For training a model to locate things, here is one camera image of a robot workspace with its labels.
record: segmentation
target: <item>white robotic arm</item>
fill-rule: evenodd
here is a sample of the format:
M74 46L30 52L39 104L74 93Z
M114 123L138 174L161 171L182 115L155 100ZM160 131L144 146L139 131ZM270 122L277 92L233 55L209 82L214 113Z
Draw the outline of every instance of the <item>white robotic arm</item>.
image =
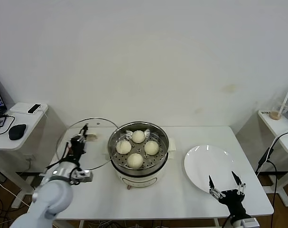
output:
M81 155L85 153L87 129L88 127L85 125L77 136L70 139L72 146L69 148L68 154L55 163L59 163L58 168L53 171L50 178L46 179L45 184L34 191L33 203L28 213L17 218L11 228L52 228L52 222L58 213L65 210L72 202L71 185L92 181L91 171L82 170L79 164Z
M51 228L57 214L72 202L72 188L64 180L52 180L43 185L28 213L17 218L11 228Z

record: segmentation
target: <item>robotic arm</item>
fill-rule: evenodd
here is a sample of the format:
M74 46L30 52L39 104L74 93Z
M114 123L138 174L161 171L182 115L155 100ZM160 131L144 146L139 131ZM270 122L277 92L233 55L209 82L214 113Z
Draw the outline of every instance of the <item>robotic arm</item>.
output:
M231 215L230 223L234 228L259 228L260 225L258 221L246 214L246 210L242 205L242 201L245 198L244 191L246 184L242 183L241 179L233 171L232 175L238 185L238 189L220 192L214 187L214 183L209 176L209 193L219 201L219 203L228 207Z
M71 185L92 181L92 172L82 170L79 164L82 154L85 153L87 130L88 127L85 125L77 136L70 139L71 148L69 148L67 155L55 163L59 163L58 168L53 171L52 176L46 180L45 184L34 191L33 203L28 213L17 218L12 224L12 228L51 228L58 213L65 210L72 202Z

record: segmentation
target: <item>white plate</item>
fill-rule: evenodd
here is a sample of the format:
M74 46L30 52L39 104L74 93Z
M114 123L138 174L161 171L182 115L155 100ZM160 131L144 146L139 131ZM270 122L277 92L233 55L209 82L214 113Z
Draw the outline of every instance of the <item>white plate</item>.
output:
M184 167L192 183L207 193L209 175L219 191L237 188L231 173L233 171L238 175L233 157L216 146L200 145L192 148L185 156Z

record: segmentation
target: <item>plastic cup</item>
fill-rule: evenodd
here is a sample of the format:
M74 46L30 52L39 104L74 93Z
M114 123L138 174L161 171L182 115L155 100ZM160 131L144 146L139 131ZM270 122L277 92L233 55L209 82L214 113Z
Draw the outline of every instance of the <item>plastic cup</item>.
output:
M283 104L282 100L277 100L275 102L275 105L272 107L271 112L269 116L273 120L279 120L283 114L285 114L288 111L288 99L285 104Z

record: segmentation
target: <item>white cooker base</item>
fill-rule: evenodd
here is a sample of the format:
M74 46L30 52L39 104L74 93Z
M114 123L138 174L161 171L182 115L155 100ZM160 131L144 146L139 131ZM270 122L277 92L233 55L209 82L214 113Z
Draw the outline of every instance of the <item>white cooker base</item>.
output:
M118 172L117 170L116 170L116 173L123 183L130 185L132 187L135 187L135 188L144 188L144 187L148 187L148 186L155 184L164 175L165 169L166 169L166 164L158 172L150 176L140 177L140 178L126 176Z

